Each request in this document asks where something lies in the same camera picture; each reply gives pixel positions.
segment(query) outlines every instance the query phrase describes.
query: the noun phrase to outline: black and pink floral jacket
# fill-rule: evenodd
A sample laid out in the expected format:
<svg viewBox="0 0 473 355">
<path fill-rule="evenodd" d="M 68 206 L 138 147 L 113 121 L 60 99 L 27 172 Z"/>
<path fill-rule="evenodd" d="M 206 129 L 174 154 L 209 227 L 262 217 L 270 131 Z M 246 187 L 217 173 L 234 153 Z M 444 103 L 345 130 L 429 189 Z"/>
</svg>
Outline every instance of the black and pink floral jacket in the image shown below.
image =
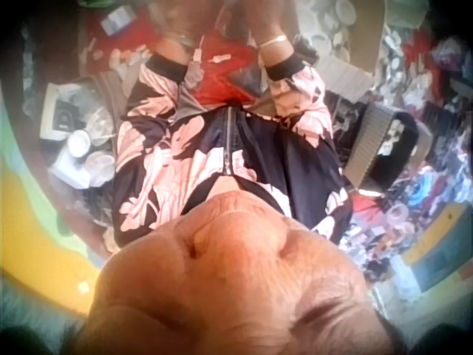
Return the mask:
<svg viewBox="0 0 473 355">
<path fill-rule="evenodd" d="M 140 69 L 118 133 L 117 244 L 205 201 L 222 175 L 338 243 L 352 209 L 317 72 L 294 55 L 267 68 L 275 117 L 226 105 L 176 120 L 186 70 L 158 55 Z"/>
</svg>

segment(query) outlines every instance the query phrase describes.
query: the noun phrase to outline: hand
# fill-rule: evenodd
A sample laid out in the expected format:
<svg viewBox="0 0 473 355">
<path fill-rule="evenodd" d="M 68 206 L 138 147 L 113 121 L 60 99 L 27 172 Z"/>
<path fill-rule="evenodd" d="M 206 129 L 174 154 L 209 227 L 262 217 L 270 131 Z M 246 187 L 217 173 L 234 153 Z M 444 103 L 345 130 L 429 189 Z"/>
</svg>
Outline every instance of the hand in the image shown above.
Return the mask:
<svg viewBox="0 0 473 355">
<path fill-rule="evenodd" d="M 165 29 L 187 38 L 199 38 L 210 23 L 215 0 L 159 0 Z"/>
<path fill-rule="evenodd" d="M 256 44 L 283 35 L 281 17 L 285 0 L 243 0 L 246 17 Z"/>
</svg>

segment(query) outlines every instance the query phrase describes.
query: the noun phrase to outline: bracelet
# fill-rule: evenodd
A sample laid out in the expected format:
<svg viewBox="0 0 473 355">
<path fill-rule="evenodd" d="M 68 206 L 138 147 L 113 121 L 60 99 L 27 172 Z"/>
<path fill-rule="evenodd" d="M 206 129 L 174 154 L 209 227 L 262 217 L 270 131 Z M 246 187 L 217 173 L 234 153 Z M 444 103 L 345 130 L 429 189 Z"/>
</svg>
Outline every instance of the bracelet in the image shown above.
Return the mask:
<svg viewBox="0 0 473 355">
<path fill-rule="evenodd" d="M 278 35 L 276 38 L 270 39 L 269 41 L 266 41 L 265 43 L 260 44 L 259 48 L 262 49 L 264 47 L 270 46 L 275 43 L 284 42 L 286 40 L 287 40 L 286 35 Z"/>
<path fill-rule="evenodd" d="M 176 42 L 178 42 L 181 46 L 185 47 L 189 51 L 194 51 L 194 49 L 197 48 L 197 45 L 192 39 L 184 35 L 180 35 L 179 33 L 165 32 L 164 36 L 170 39 L 174 39 Z"/>
</svg>

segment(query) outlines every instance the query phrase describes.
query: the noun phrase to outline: black cuff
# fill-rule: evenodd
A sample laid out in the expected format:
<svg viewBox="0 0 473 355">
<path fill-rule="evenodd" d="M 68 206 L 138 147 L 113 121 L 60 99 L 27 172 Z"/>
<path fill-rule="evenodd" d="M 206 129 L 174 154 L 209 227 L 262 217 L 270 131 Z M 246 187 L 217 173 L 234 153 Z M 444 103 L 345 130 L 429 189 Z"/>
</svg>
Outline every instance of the black cuff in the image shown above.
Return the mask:
<svg viewBox="0 0 473 355">
<path fill-rule="evenodd" d="M 187 72 L 187 65 L 170 61 L 157 53 L 153 54 L 148 63 L 146 63 L 146 66 L 156 74 L 177 83 L 184 80 Z"/>
<path fill-rule="evenodd" d="M 272 81 L 278 81 L 290 78 L 297 72 L 303 70 L 304 67 L 304 62 L 300 58 L 297 58 L 296 54 L 293 53 L 292 56 L 285 61 L 266 68 L 266 73 L 268 74 L 269 79 Z"/>
</svg>

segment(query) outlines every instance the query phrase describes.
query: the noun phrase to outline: yellow surface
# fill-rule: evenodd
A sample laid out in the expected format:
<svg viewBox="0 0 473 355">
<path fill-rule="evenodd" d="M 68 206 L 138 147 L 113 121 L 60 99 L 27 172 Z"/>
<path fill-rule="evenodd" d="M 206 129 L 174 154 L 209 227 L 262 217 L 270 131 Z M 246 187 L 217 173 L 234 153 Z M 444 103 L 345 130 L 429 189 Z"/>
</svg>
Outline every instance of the yellow surface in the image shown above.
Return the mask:
<svg viewBox="0 0 473 355">
<path fill-rule="evenodd" d="M 451 203 L 446 206 L 440 216 L 422 234 L 418 243 L 402 255 L 404 262 L 412 265 L 431 251 L 456 224 L 465 212 L 465 208 L 465 203 Z"/>
<path fill-rule="evenodd" d="M 0 227 L 1 268 L 7 275 L 71 311 L 89 313 L 99 270 L 48 236 L 35 218 L 21 181 L 4 163 Z"/>
</svg>

